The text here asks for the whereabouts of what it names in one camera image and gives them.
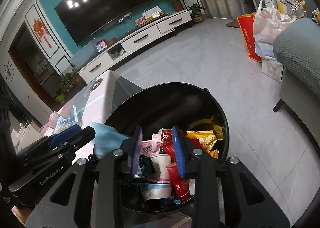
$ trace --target screw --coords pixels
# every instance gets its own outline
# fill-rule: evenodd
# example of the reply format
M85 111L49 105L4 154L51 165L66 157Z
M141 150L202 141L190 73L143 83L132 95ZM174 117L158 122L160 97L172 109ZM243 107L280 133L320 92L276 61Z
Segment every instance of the screw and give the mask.
M121 155L123 154L123 150L121 150L121 149L114 150L114 151L113 151L113 154L114 154L115 156L121 156Z
M85 158L80 158L77 160L78 165L83 165L87 162L87 160Z
M199 155L202 154L202 149L194 149L194 150L192 151L192 153L193 153L194 155L196 155L196 156L199 156Z
M229 158L229 161L231 164L238 164L239 163L239 159L236 157Z

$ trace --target white plastic bag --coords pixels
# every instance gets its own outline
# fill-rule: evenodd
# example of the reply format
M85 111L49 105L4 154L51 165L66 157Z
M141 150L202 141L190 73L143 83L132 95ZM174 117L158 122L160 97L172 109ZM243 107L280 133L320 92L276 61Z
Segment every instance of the white plastic bag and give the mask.
M272 1L271 3L272 8L262 10L263 0L260 0L258 11L253 21L253 37L255 39L256 54L266 58L275 58L272 48L273 41L280 32L294 22L289 16L282 15L275 9Z

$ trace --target paper cup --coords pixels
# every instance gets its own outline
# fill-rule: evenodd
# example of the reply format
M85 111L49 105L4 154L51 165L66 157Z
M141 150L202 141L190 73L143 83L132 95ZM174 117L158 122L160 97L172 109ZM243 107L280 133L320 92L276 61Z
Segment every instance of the paper cup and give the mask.
M160 184L170 183L171 181L167 166L171 164L171 157L168 154L159 154L150 158L156 172L152 176L146 178L146 180Z
M145 200L160 199L171 196L172 183L167 171L171 164L171 157L168 154L160 154L150 157L156 170L151 177L141 181L140 190Z

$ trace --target sofa leg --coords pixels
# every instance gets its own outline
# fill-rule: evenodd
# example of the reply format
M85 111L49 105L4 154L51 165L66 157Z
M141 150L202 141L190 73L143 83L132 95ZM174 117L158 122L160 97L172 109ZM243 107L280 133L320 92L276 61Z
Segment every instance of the sofa leg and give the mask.
M277 112L278 110L280 110L280 108L282 107L282 105L284 105L284 101L283 100L279 100L278 103L276 104L276 106L273 108L274 112Z

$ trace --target white drawer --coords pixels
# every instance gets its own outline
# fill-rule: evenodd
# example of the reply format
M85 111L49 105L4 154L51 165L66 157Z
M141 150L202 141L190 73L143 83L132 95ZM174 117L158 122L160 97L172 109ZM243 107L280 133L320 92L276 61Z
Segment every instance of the white drawer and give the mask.
M157 24L157 26L159 28L160 33L163 34L164 32L167 32L170 29L173 29L176 26L182 25L185 22L188 22L190 20L191 20L191 16L189 12L186 11L181 14L170 17L165 21L160 22L159 24Z
M90 62L86 67L84 67L79 72L79 75L82 77L82 79L84 79L86 83L90 83L92 80L104 73L112 63L112 58L107 52L105 52L101 54L101 56Z
M146 42L150 41L151 39L159 35L159 29L156 25L154 25L124 41L122 43L122 47L126 52L130 52L131 50L145 44Z

